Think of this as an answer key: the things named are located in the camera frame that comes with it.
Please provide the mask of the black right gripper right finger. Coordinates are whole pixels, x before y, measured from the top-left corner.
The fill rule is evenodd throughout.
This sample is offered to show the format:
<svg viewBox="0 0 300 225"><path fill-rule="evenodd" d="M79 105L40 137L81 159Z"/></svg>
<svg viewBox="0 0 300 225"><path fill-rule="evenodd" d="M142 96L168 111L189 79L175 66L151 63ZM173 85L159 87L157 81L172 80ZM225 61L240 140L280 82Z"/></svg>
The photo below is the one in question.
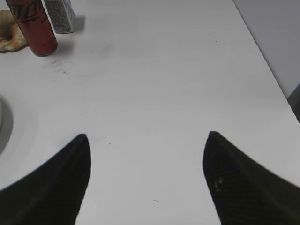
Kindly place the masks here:
<svg viewBox="0 0 300 225"><path fill-rule="evenodd" d="M202 167L221 224L300 223L300 188L258 164L217 131L208 135Z"/></svg>

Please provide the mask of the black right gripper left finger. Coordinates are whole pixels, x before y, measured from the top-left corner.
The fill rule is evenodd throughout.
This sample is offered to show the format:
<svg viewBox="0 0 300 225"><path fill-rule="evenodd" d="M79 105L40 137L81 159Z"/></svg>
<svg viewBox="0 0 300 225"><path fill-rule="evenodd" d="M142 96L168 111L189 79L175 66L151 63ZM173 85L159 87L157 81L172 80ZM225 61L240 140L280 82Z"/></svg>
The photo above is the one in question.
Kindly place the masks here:
<svg viewBox="0 0 300 225"><path fill-rule="evenodd" d="M75 224L90 173L89 141L79 134L40 167L0 191L0 223Z"/></svg>

